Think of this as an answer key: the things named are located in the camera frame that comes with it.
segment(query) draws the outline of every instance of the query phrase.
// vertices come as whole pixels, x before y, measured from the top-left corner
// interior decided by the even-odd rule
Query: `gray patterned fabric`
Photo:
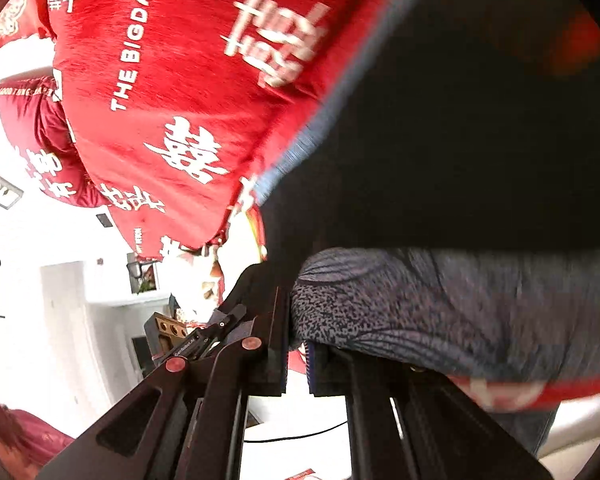
[[[600,375],[600,252],[330,249],[292,292],[294,340],[491,381]],[[555,412],[496,415],[537,452]]]

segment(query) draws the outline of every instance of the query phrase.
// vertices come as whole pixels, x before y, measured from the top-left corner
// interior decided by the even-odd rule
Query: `black cord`
[[[283,436],[281,438],[269,438],[267,440],[245,440],[244,443],[245,444],[264,444],[265,442],[280,442],[281,440],[298,440],[299,438],[307,438],[309,436],[316,436],[316,435],[320,435],[320,434],[323,434],[323,433],[327,433],[327,431],[335,430],[336,428],[339,428],[340,426],[343,426],[347,422],[348,421],[345,420],[344,422],[341,422],[340,424],[337,424],[333,428],[329,428],[328,430],[318,431],[317,433],[310,433],[308,435]]]

